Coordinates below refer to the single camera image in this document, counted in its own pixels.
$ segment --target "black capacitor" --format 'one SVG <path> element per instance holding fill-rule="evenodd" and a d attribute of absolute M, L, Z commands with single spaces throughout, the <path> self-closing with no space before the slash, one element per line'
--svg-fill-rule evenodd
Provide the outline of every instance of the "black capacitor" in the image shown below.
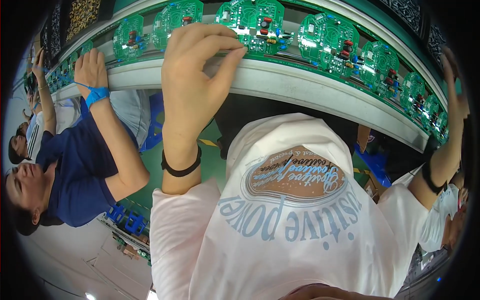
<path fill-rule="evenodd" d="M 349 45 L 344 45 L 342 48 L 343 48 L 343 50 L 348 51 L 348 52 L 352 52 L 352 51 L 353 51 L 353 47 L 352 47 L 352 46 L 349 46 Z"/>

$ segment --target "ceiling light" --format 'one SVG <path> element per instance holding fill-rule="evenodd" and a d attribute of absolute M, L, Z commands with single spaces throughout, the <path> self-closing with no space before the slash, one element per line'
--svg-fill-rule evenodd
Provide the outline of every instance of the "ceiling light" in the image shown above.
<path fill-rule="evenodd" d="M 96 298 L 92 294 L 85 293 L 85 296 L 87 297 L 88 300 L 96 300 Z"/>

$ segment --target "black wristband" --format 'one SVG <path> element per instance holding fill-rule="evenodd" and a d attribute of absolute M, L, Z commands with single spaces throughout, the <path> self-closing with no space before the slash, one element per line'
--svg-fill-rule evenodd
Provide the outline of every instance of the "black wristband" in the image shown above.
<path fill-rule="evenodd" d="M 447 189 L 447 182 L 445 181 L 445 184 L 441 187 L 437 187 L 433 182 L 432 182 L 432 171 L 430 170 L 430 160 L 428 159 L 427 162 L 423 165 L 421 168 L 421 174 L 425 182 L 427 183 L 428 187 L 432 192 L 435 194 L 439 194 L 442 190 Z"/>
<path fill-rule="evenodd" d="M 200 157 L 202 156 L 202 149 L 200 148 L 199 145 L 197 145 L 197 146 L 198 146 L 197 160 L 195 160 L 193 165 L 191 165 L 190 167 L 188 167 L 188 168 L 186 168 L 185 170 L 182 170 L 182 171 L 177 171 L 177 170 L 172 169 L 168 165 L 167 159 L 165 158 L 165 151 L 162 151 L 162 164 L 161 164 L 162 170 L 167 169 L 167 172 L 170 173 L 172 176 L 175 176 L 175 177 L 183 177 L 183 176 L 187 176 L 188 174 L 192 173 L 200 165 Z"/>

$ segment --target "blue anti-static wrist strap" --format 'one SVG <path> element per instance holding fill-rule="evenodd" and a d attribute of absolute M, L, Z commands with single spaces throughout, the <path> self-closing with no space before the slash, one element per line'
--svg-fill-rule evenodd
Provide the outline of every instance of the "blue anti-static wrist strap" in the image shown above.
<path fill-rule="evenodd" d="M 80 84 L 78 82 L 75 82 L 75 83 L 79 85 L 83 85 L 84 87 L 88 88 L 91 91 L 87 99 L 85 99 L 85 103 L 87 104 L 88 109 L 90 109 L 90 105 L 92 105 L 93 103 L 110 96 L 110 91 L 108 90 L 107 87 L 91 87 L 91 86 L 86 86 L 85 84 Z"/>

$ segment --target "cardboard box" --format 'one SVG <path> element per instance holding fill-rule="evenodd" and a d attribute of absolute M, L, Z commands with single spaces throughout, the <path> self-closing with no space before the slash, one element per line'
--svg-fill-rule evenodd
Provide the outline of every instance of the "cardboard box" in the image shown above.
<path fill-rule="evenodd" d="M 357 143 L 360 146 L 360 152 L 365 152 L 367 148 L 368 138 L 370 136 L 370 128 L 359 124 L 359 129 L 357 133 Z"/>
<path fill-rule="evenodd" d="M 147 245 L 150 244 L 150 240 L 148 239 L 148 237 L 146 235 L 143 235 L 141 234 L 139 237 L 137 237 L 136 235 L 134 235 L 133 233 L 131 234 L 131 236 L 139 241 L 141 241 L 142 243 L 145 243 Z"/>
<path fill-rule="evenodd" d="M 369 176 L 370 178 L 368 179 L 367 184 L 365 184 L 363 189 L 377 204 L 380 200 L 380 196 L 385 192 L 387 188 L 381 185 L 372 173 L 370 173 Z"/>
<path fill-rule="evenodd" d="M 134 258 L 135 260 L 139 260 L 140 256 L 138 255 L 137 250 L 135 250 L 131 245 L 125 246 L 123 250 L 123 254 L 129 256 L 130 258 Z"/>

